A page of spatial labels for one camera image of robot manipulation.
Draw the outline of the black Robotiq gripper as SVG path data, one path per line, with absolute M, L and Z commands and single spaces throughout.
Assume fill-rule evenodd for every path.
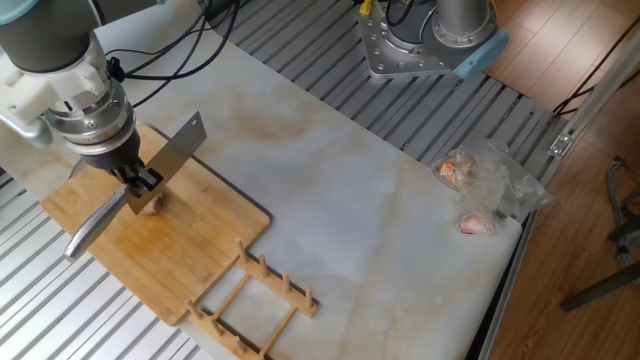
M 137 131 L 113 150 L 98 155 L 82 155 L 90 166 L 102 170 L 113 170 L 113 175 L 127 187 L 128 192 L 139 198 L 153 191 L 163 180 L 154 169 L 145 169 L 139 157 L 141 140 Z

